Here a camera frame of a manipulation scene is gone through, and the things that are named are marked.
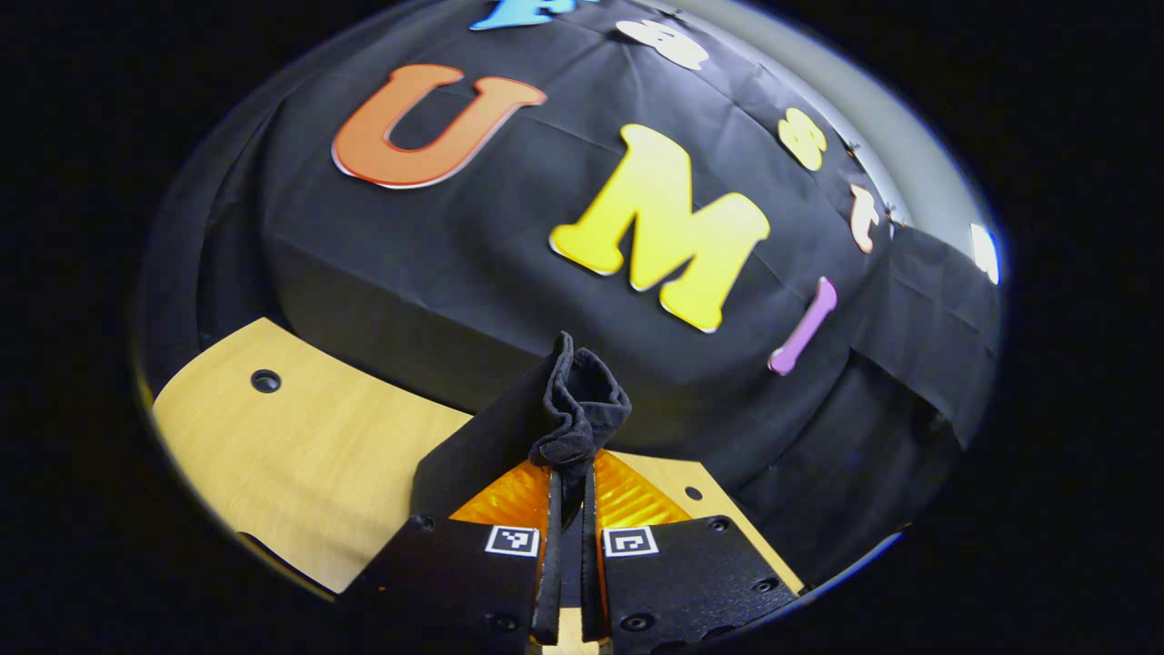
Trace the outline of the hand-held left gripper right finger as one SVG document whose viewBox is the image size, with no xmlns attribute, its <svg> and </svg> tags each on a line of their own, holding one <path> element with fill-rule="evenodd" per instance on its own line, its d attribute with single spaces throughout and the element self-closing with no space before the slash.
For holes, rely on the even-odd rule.
<svg viewBox="0 0 1164 655">
<path fill-rule="evenodd" d="M 582 513 L 582 638 L 694 654 L 773 619 L 803 583 L 693 460 L 598 453 Z"/>
</svg>

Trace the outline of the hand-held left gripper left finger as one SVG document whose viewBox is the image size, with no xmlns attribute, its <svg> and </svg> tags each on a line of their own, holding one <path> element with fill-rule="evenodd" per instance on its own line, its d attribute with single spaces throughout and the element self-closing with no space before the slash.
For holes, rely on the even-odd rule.
<svg viewBox="0 0 1164 655">
<path fill-rule="evenodd" d="M 411 517 L 346 588 L 372 650 L 538 652 L 558 643 L 562 484 L 523 463 L 448 517 Z"/>
</svg>

